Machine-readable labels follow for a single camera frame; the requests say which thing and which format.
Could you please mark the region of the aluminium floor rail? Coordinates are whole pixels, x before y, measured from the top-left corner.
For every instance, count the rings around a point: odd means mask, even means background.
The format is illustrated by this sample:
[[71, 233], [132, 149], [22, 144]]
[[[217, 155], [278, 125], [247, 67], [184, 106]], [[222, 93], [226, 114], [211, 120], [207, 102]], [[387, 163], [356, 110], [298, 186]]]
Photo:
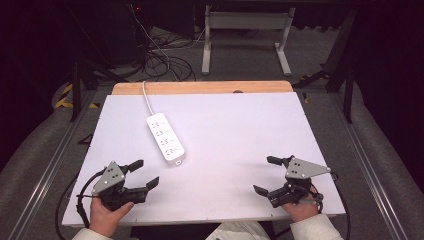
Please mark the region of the aluminium floor rail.
[[82, 103], [76, 117], [68, 123], [64, 135], [62, 136], [54, 154], [50, 158], [41, 178], [37, 181], [31, 197], [27, 201], [24, 210], [20, 214], [7, 240], [23, 240], [64, 160], [64, 156], [69, 148], [74, 133], [95, 95], [95, 91], [89, 90], [82, 98]]
[[343, 112], [342, 101], [336, 94], [329, 94], [331, 102], [336, 109], [341, 122], [347, 132], [350, 142], [353, 146], [353, 151], [358, 165], [364, 175], [364, 178], [370, 188], [371, 194], [376, 202], [376, 205], [384, 219], [384, 222], [390, 232], [393, 240], [409, 240], [397, 214], [394, 211], [384, 187], [381, 184], [369, 158], [366, 154], [363, 145], [355, 131], [353, 125], [347, 121], [347, 117]]

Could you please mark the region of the black metal stand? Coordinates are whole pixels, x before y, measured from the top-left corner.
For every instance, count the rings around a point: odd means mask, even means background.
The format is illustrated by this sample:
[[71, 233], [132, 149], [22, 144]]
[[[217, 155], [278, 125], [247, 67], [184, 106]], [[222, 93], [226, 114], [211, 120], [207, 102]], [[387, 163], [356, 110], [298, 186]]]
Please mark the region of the black metal stand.
[[99, 85], [95, 72], [101, 73], [107, 80], [117, 83], [126, 83], [126, 80], [105, 67], [95, 63], [89, 59], [80, 59], [76, 61], [72, 67], [71, 83], [72, 83], [72, 104], [73, 112], [71, 121], [75, 122], [83, 110], [81, 85], [89, 91], [95, 91]]
[[349, 42], [352, 26], [354, 25], [356, 10], [350, 10], [346, 19], [339, 29], [339, 33], [333, 44], [333, 47], [327, 57], [322, 69], [311, 76], [305, 76], [298, 83], [293, 84], [295, 89], [301, 89], [305, 86], [328, 76], [328, 82], [325, 89], [329, 93], [336, 93], [342, 85], [345, 85], [343, 114], [346, 121], [351, 124], [351, 105], [353, 97], [353, 77], [352, 68], [347, 59], [346, 48]]

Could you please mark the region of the yellow black hazard tape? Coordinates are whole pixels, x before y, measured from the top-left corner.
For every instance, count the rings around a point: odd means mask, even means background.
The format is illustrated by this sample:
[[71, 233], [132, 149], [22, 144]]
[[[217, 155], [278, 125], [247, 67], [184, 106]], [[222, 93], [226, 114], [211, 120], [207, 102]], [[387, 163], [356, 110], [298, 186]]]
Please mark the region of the yellow black hazard tape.
[[[67, 97], [69, 96], [71, 90], [73, 88], [73, 84], [68, 82], [64, 90], [62, 91], [61, 96], [59, 97], [58, 101], [55, 104], [55, 108], [73, 108], [72, 102], [67, 102]], [[101, 103], [91, 103], [89, 108], [91, 109], [99, 109], [101, 106]]]

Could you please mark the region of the white table board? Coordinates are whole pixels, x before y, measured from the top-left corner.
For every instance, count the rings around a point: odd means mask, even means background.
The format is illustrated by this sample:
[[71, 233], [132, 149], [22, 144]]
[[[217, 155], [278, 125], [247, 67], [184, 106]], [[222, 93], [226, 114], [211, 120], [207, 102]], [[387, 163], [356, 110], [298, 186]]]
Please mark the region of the white table board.
[[[163, 113], [186, 150], [182, 164], [166, 164], [146, 119]], [[90, 190], [88, 179], [110, 162], [141, 169], [126, 187], [158, 177], [159, 185], [123, 219], [125, 225], [165, 225], [236, 220], [280, 220], [253, 186], [283, 186], [285, 169], [267, 156], [325, 160], [296, 93], [110, 95], [103, 105], [75, 193]]]

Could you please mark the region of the person's right hand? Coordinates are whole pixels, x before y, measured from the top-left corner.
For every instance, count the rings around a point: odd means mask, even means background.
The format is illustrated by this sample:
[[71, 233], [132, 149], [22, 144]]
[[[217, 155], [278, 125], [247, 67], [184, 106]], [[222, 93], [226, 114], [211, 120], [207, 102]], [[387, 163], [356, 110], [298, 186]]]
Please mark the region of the person's right hand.
[[319, 206], [312, 203], [314, 200], [313, 196], [309, 194], [306, 199], [310, 200], [310, 203], [288, 203], [282, 205], [282, 208], [294, 222], [300, 222], [319, 214]]

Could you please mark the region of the white metal desk frame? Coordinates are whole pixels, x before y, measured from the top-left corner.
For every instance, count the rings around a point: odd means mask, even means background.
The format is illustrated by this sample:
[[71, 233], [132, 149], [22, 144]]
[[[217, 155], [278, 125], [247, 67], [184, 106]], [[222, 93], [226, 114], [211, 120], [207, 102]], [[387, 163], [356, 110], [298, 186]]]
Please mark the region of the white metal desk frame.
[[208, 75], [211, 62], [211, 29], [259, 29], [281, 30], [279, 42], [274, 44], [281, 69], [285, 76], [292, 74], [285, 54], [285, 45], [295, 16], [295, 8], [289, 8], [283, 13], [258, 13], [258, 12], [220, 12], [212, 11], [212, 6], [205, 7], [205, 40], [201, 73]]

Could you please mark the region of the white power strip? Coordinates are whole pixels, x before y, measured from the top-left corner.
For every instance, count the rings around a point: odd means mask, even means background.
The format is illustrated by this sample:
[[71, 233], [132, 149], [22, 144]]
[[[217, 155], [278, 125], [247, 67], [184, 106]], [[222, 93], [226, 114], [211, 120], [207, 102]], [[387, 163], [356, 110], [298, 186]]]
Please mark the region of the white power strip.
[[186, 157], [185, 148], [166, 116], [163, 113], [157, 113], [149, 116], [146, 122], [165, 162], [171, 166], [181, 165]]

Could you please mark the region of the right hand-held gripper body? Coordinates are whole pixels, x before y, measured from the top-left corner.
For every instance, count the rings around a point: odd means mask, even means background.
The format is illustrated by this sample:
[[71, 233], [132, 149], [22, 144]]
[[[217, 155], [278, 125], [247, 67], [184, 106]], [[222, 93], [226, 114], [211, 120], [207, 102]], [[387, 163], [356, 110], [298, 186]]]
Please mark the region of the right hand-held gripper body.
[[313, 204], [323, 207], [324, 196], [317, 189], [312, 191], [312, 177], [327, 174], [331, 169], [327, 166], [318, 165], [290, 156], [283, 159], [283, 165], [286, 168], [286, 183], [282, 188], [268, 193], [268, 200], [276, 208], [288, 203], [310, 203], [306, 197], [311, 194], [314, 198]]

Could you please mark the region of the person's light clothing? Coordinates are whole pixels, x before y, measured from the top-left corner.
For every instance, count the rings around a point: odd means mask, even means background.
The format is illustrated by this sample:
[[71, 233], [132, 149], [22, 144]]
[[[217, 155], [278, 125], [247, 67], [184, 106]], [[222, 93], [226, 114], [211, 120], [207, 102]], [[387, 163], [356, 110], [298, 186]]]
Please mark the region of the person's light clothing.
[[213, 230], [205, 240], [271, 240], [264, 228], [256, 221], [224, 222]]

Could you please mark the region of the person's left hand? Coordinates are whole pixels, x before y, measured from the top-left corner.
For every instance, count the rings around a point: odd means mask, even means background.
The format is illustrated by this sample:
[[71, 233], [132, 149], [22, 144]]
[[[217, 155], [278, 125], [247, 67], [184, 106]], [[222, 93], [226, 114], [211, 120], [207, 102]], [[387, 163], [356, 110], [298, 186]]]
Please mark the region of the person's left hand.
[[133, 202], [128, 202], [111, 211], [107, 209], [99, 197], [93, 197], [90, 204], [89, 229], [105, 237], [111, 237], [116, 231], [120, 220], [134, 207]]

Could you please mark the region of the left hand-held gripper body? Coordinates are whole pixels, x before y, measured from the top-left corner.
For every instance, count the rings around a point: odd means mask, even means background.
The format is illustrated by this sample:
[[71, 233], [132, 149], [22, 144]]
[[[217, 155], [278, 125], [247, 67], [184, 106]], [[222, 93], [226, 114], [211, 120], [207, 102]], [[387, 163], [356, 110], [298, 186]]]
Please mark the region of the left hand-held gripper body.
[[124, 186], [127, 166], [120, 166], [112, 161], [93, 187], [92, 195], [99, 197], [103, 205], [111, 211], [128, 202], [144, 203], [147, 198], [149, 190], [146, 187], [128, 189]]

